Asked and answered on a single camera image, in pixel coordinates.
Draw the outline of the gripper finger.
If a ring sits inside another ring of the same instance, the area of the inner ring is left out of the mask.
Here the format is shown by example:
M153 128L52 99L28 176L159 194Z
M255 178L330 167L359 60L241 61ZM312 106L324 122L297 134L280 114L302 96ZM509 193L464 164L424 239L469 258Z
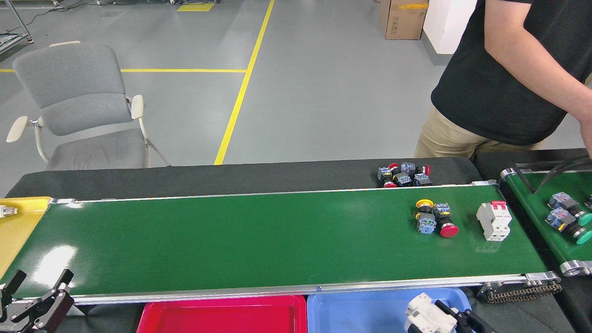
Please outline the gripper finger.
M13 322L26 320L28 326L24 331L55 331L74 303L68 286L73 277L72 271L65 269L45 295L27 303L13 298L9 304L9 319Z
M496 329L486 323L472 310L465 311L450 308L441 301L435 301L435 305L447 315L453 316L456 320L456 333L496 333Z
M8 282L1 285L0 289L0 309L1 309L1 320L6 320L8 318L7 315L7 308L8 305L12 303L13 294L17 292L23 281L26 279L27 274L22 270L17 270L13 276L8 280Z

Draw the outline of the person's right hand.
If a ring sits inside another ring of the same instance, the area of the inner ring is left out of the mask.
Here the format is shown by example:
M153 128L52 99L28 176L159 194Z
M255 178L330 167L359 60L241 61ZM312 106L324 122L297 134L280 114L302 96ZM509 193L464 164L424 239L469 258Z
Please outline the person's right hand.
M581 116L579 118L580 135L583 139L586 152L592 159L592 118L591 116Z

